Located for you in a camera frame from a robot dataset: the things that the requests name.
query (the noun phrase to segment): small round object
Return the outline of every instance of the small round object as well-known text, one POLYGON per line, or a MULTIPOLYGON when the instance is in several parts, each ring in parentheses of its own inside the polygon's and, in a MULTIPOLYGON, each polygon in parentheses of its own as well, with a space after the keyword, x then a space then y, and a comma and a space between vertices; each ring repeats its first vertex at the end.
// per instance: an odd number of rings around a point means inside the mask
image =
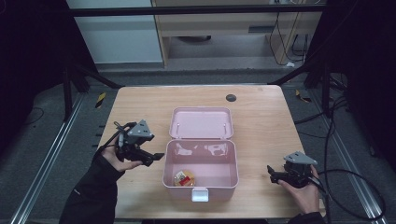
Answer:
POLYGON ((236 101, 236 96, 235 96, 234 94, 228 94, 228 95, 225 97, 225 99, 226 99, 228 102, 234 102, 234 101, 236 101))

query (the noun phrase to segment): gray floor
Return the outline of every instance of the gray floor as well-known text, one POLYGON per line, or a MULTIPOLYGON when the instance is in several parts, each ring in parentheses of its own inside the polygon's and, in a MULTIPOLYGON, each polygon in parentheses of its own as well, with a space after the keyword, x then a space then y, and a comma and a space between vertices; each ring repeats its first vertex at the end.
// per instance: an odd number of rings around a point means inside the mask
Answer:
MULTIPOLYGON (((296 49, 302 44, 297 42, 296 49)), ((209 41, 174 38, 169 64, 165 68, 136 67, 133 72, 105 71, 103 76, 127 86, 264 84, 283 77, 292 69, 276 64, 263 36, 212 36, 209 41)), ((304 91, 303 80, 304 75, 298 76, 282 88, 294 120, 319 112, 315 103, 307 103, 296 97, 296 89, 304 91)), ((90 78, 89 81, 92 85, 90 92, 83 94, 76 121, 35 198, 34 206, 28 211, 27 222, 56 223, 71 188, 89 167, 103 131, 102 125, 106 123, 117 94, 116 90, 111 90, 102 83, 90 78), (106 92, 106 99, 102 107, 94 108, 98 95, 103 91, 106 92)), ((318 92, 320 88, 310 90, 309 97, 315 99, 318 92)), ((339 91, 332 91, 332 98, 340 95, 339 91)), ((74 99, 77 98, 78 95, 74 92, 74 99)), ((35 98, 35 107, 27 122, 38 120, 21 129, 21 133, 10 146, 10 153, 0 161, 0 223, 8 223, 17 211, 63 125, 62 86, 41 92, 35 98)), ((337 133, 332 135, 333 139, 331 138, 327 151, 328 168, 345 168, 350 163, 356 165, 360 174, 375 183, 386 198, 386 219, 377 223, 396 223, 396 202, 393 194, 396 175, 386 161, 370 156, 369 146, 362 137, 359 126, 345 107, 335 112, 335 127, 337 133), (337 136, 342 140, 341 146, 337 142, 337 136), (351 161, 347 162, 349 164, 346 164, 345 153, 340 147, 345 148, 346 154, 350 155, 351 161)), ((317 118, 298 124, 296 128, 300 132, 306 154, 318 161, 318 169, 322 171, 325 155, 325 140, 322 137, 327 132, 326 119, 317 118)), ((361 189, 352 186, 346 175, 331 174, 329 179, 335 197, 348 209, 366 216, 367 208, 362 205, 364 202, 362 203, 360 196, 361 189)), ((334 202, 331 202, 330 208, 333 223, 370 223, 347 214, 334 202)), ((269 222, 285 223, 285 220, 269 222)))

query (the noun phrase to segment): white cabinet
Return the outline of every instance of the white cabinet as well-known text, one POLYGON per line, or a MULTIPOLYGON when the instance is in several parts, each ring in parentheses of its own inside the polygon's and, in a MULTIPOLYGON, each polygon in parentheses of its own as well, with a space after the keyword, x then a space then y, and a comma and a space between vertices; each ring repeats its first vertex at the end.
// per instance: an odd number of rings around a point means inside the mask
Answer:
MULTIPOLYGON (((67 0, 70 8, 151 7, 150 0, 67 0)), ((153 16, 76 17, 98 68, 163 63, 153 16)))

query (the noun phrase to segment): black sleeve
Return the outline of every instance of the black sleeve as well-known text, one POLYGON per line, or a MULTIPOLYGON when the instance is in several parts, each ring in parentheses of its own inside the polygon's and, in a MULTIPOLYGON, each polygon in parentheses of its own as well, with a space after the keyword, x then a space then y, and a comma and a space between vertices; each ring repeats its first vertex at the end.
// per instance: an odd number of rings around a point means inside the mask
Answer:
POLYGON ((299 214, 292 218, 288 224, 325 224, 324 219, 320 212, 308 213, 305 215, 299 214))
POLYGON ((59 223, 114 223, 118 172, 98 156, 70 193, 59 223))

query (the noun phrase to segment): aluminum rail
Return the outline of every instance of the aluminum rail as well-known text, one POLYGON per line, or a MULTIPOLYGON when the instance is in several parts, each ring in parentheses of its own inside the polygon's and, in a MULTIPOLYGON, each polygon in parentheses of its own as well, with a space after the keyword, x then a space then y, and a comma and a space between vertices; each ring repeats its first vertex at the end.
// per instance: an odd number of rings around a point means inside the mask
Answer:
POLYGON ((114 7, 114 8, 73 8, 61 10, 41 10, 48 15, 72 17, 104 16, 144 16, 177 14, 224 14, 263 12, 318 12, 336 8, 325 4, 303 5, 241 5, 241 6, 198 6, 198 7, 114 7))
MULTIPOLYGON (((318 111, 321 112, 321 107, 320 107, 320 100, 318 93, 315 91, 309 91, 309 93, 313 96, 313 101, 318 108, 318 111)), ((330 129, 330 121, 327 119, 326 116, 322 115, 322 120, 328 129, 330 129)), ((343 140, 341 136, 338 134, 337 130, 334 131, 332 137, 332 143, 334 146, 334 149, 338 155, 338 157, 341 160, 341 163, 343 163, 343 166, 354 173, 357 173, 361 175, 361 172, 359 171, 358 166, 355 164, 355 162, 352 160, 352 157, 349 155, 347 152, 347 147, 344 145, 343 140)), ((368 217, 377 217, 381 214, 382 210, 378 204, 378 202, 375 199, 375 196, 373 195, 370 187, 366 184, 364 180, 361 180, 357 178, 354 175, 349 176, 349 180, 353 186, 353 188, 356 191, 356 194, 358 195, 361 205, 363 206, 363 209, 365 210, 366 214, 368 217)), ((387 224, 387 220, 385 216, 380 218, 379 220, 372 221, 373 224, 387 224)))
POLYGON ((71 126, 73 125, 78 111, 81 108, 82 101, 84 99, 84 94, 79 93, 77 99, 74 104, 74 110, 71 114, 69 120, 65 121, 61 127, 61 130, 58 132, 52 146, 49 149, 49 152, 44 159, 43 163, 41 164, 40 169, 35 176, 35 180, 33 181, 32 185, 30 186, 29 190, 25 194, 20 206, 18 207, 17 211, 11 218, 11 224, 23 224, 27 220, 32 211, 33 206, 35 205, 35 201, 37 200, 38 195, 40 194, 41 190, 44 187, 44 184, 47 180, 48 175, 50 174, 50 170, 53 164, 58 157, 59 152, 61 151, 62 145, 64 144, 64 140, 68 135, 71 126))

